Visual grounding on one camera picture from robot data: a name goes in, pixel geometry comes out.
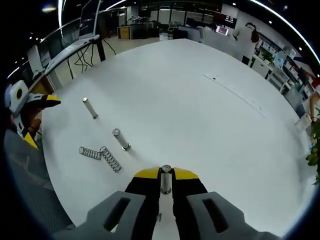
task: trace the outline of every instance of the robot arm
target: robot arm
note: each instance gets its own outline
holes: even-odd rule
[[[88,212],[86,222],[53,238],[151,240],[159,214],[161,171],[154,167],[136,173],[125,192],[115,192]],[[218,193],[207,192],[193,172],[173,168],[171,174],[173,214],[181,240],[280,239],[246,224],[240,209]]]

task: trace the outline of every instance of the white table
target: white table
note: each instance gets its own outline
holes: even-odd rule
[[[229,83],[263,114],[204,75]],[[209,192],[240,208],[248,224],[280,236],[313,192],[314,178],[302,179],[297,160],[308,168],[303,156],[310,140],[296,132],[292,107],[258,73],[204,44],[178,39],[128,50],[88,69],[57,96],[62,103],[43,112],[44,155],[76,226],[92,207],[124,191],[137,171],[164,164],[198,174]],[[122,151],[113,128],[123,132],[130,151]],[[80,155],[80,146],[107,146],[122,171]],[[154,239],[179,239],[170,198],[161,197]]]

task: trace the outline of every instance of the spring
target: spring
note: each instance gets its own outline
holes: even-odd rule
[[[79,153],[92,159],[101,160],[101,153],[83,146],[79,147]]]
[[[120,163],[114,158],[111,152],[109,152],[106,146],[101,147],[99,152],[115,173],[120,171],[121,169]]]

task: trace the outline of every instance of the metal cylinder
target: metal cylinder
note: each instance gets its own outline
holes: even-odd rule
[[[115,128],[112,130],[112,134],[117,139],[117,141],[120,143],[123,151],[128,151],[131,148],[130,143],[128,143],[121,133],[119,128]]]
[[[171,166],[163,165],[161,168],[161,193],[166,195],[171,193],[171,184],[172,184],[172,176],[171,176]]]
[[[93,119],[96,119],[98,117],[98,114],[96,113],[96,111],[94,110],[94,108],[92,107],[91,103],[89,102],[88,98],[85,97],[82,99],[82,102],[84,103],[84,105],[86,106],[86,108],[88,109],[88,111],[91,113]]]

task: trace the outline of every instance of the black cable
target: black cable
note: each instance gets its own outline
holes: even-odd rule
[[[91,62],[91,65],[93,66],[94,64],[92,63],[92,58],[94,57],[94,44],[92,43],[92,49],[91,49],[91,59],[90,59],[90,62]]]
[[[112,51],[114,52],[114,55],[117,55],[117,54],[116,54],[116,51],[112,48],[112,46],[111,46],[109,43],[107,43],[106,40],[104,40],[104,39],[102,39],[102,40],[103,40],[106,44],[109,45],[109,47],[110,47],[110,48],[112,49]]]
[[[88,47],[85,49],[85,51],[84,51],[84,54],[86,53],[86,51],[88,50],[88,48],[90,47],[90,45],[88,45]],[[93,67],[93,65],[91,65],[90,63],[88,63],[87,61],[86,61],[86,58],[85,58],[85,55],[82,55],[83,56],[83,61],[86,63],[86,64],[88,64],[90,67]]]
[[[78,55],[78,58],[79,58],[81,64],[77,64],[78,61],[76,61],[76,62],[74,63],[74,65],[81,66],[81,67],[82,67],[81,73],[83,73],[84,71],[87,70],[88,65],[86,65],[86,64],[84,64],[84,63],[82,62],[82,59],[80,58],[80,55],[79,55],[79,52],[78,52],[78,51],[76,52],[76,54]]]
[[[71,74],[71,78],[74,79],[74,74],[71,70],[71,66],[70,66],[70,62],[69,62],[69,58],[66,59],[66,62],[68,63],[68,66],[69,66],[69,70],[70,70],[70,74]]]
[[[90,63],[88,63],[87,61],[86,61],[86,59],[85,59],[85,57],[84,57],[84,55],[85,55],[85,53],[86,53],[86,51],[88,50],[88,48],[90,47],[90,45],[88,45],[87,47],[86,47],[86,49],[84,50],[84,52],[82,52],[82,50],[81,50],[81,56],[79,57],[79,59],[74,63],[75,65],[77,65],[77,66],[81,66],[81,64],[77,64],[79,61],[81,61],[81,63],[83,64],[83,62],[82,62],[82,57],[83,57],[83,60],[84,60],[84,62],[87,64],[83,64],[85,67],[86,67],[86,69],[84,70],[84,71],[86,71],[87,70],[87,68],[88,68],[88,65],[90,66],[90,67],[92,67],[92,65],[90,65]]]

